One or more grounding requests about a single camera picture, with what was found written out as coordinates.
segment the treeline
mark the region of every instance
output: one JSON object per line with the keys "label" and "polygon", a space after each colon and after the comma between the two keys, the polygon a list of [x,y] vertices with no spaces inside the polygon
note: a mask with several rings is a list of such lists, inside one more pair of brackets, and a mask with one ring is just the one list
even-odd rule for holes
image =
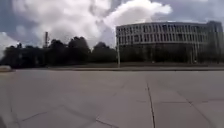
{"label": "treeline", "polygon": [[74,37],[68,43],[53,39],[46,47],[10,46],[4,50],[0,64],[12,68],[65,66],[86,63],[108,63],[117,59],[116,50],[99,42],[90,50],[84,37]]}

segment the ground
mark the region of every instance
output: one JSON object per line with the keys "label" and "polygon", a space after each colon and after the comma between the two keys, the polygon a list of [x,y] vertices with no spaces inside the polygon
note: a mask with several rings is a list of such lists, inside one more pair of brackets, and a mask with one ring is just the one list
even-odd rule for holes
{"label": "ground", "polygon": [[0,73],[9,128],[224,128],[223,71]]}

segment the building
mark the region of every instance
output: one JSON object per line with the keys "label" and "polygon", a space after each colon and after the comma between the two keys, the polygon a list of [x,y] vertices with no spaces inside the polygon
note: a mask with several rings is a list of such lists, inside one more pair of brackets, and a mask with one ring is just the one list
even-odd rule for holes
{"label": "building", "polygon": [[223,28],[220,22],[184,23],[151,22],[116,27],[120,50],[135,49],[145,60],[152,60],[158,51],[167,56],[185,51],[188,62],[196,62],[202,53],[224,53]]}

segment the lamp post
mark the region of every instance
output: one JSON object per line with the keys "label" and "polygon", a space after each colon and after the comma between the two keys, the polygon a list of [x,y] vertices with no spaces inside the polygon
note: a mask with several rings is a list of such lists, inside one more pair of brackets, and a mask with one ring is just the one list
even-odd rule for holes
{"label": "lamp post", "polygon": [[117,66],[121,67],[121,57],[120,57],[120,44],[117,42],[117,34],[115,33],[115,43],[117,44]]}

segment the white cloud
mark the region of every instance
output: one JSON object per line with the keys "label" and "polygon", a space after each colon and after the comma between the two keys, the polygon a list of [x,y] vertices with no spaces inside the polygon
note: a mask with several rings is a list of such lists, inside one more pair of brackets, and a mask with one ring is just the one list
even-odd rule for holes
{"label": "white cloud", "polygon": [[17,32],[18,35],[20,35],[20,36],[26,36],[26,29],[25,29],[24,26],[21,26],[21,25],[17,26],[17,27],[16,27],[16,32]]}
{"label": "white cloud", "polygon": [[131,0],[120,5],[104,21],[114,28],[117,25],[150,21],[158,13],[169,14],[171,11],[168,5],[163,6],[149,0]]}
{"label": "white cloud", "polygon": [[0,32],[0,58],[3,56],[3,51],[6,47],[17,45],[19,42],[9,37],[5,32]]}
{"label": "white cloud", "polygon": [[113,0],[13,0],[13,7],[17,14],[37,24],[33,33],[39,39],[43,40],[44,32],[48,31],[51,38],[63,41],[68,41],[73,36],[84,36],[90,46],[96,44],[108,26],[145,21],[157,13],[171,12],[168,5],[150,0],[125,0],[114,12],[109,12],[112,2]]}

